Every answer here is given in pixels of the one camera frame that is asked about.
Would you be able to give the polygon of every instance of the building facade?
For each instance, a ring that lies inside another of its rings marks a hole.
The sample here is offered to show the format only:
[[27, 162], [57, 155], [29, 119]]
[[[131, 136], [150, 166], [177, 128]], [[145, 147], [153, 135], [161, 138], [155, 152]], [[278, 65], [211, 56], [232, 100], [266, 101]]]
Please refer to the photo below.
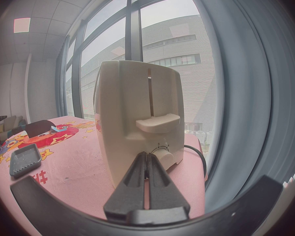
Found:
[[[181, 77], [185, 130], [212, 132], [216, 107], [216, 81], [212, 49], [200, 15], [166, 20], [142, 29], [143, 61], [170, 67]], [[94, 119], [93, 95], [98, 69], [105, 60], [125, 59], [122, 38], [90, 59], [80, 69], [84, 118]], [[67, 103], [73, 113], [71, 79]]]

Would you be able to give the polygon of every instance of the table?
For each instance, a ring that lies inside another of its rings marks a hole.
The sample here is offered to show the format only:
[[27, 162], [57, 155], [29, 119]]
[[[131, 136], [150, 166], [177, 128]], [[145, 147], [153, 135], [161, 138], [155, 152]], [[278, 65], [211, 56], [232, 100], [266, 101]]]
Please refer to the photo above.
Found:
[[[10, 185], [16, 181], [9, 175], [13, 151], [36, 143], [42, 156], [41, 166], [27, 175], [31, 175], [43, 188], [64, 203], [84, 213], [106, 219], [103, 205], [114, 191], [97, 139], [97, 128], [100, 130], [98, 123], [73, 116], [50, 121], [56, 128], [66, 130], [55, 134], [47, 132], [33, 138], [28, 138], [24, 131], [10, 137], [0, 149], [0, 199], [17, 222], [31, 235], [40, 233], [28, 221], [10, 191]], [[199, 140], [191, 134], [185, 135], [185, 144], [200, 150]], [[167, 172], [189, 202], [190, 218], [203, 215], [205, 180], [199, 155], [185, 148], [184, 159], [178, 165], [170, 167]], [[148, 199], [145, 200], [145, 208], [148, 208]]]

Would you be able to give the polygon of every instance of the sofa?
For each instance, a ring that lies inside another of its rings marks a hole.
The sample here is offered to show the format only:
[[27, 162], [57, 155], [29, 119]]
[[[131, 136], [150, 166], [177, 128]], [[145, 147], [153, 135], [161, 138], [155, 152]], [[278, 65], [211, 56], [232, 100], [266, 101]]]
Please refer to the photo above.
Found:
[[26, 120], [23, 120], [23, 116], [11, 116], [5, 118], [3, 123], [0, 124], [0, 142], [3, 143], [8, 138], [8, 132], [21, 125], [25, 125]]

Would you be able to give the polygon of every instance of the white wall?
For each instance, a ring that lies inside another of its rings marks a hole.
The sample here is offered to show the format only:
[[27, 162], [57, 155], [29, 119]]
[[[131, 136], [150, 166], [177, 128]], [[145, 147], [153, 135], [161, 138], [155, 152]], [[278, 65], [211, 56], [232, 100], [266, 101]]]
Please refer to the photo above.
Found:
[[28, 75], [28, 106], [31, 122], [56, 118], [56, 59], [31, 62]]
[[26, 63], [0, 66], [0, 115], [26, 119], [24, 80]]
[[26, 63], [14, 63], [11, 79], [11, 111], [13, 116], [23, 116], [26, 120], [24, 82]]

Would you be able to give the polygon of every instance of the black cord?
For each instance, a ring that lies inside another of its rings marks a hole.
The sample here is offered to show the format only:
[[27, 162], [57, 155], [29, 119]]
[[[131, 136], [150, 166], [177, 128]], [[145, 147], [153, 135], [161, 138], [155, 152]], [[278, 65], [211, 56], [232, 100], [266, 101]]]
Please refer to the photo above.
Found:
[[192, 149], [193, 151], [197, 152], [197, 154], [200, 156], [201, 160], [202, 160], [202, 164], [203, 164], [203, 171], [204, 171], [204, 174], [206, 175], [206, 161], [205, 161], [205, 157], [202, 155], [202, 153], [195, 147], [192, 147], [190, 145], [184, 145], [184, 147], [186, 148], [189, 148], [189, 149]]

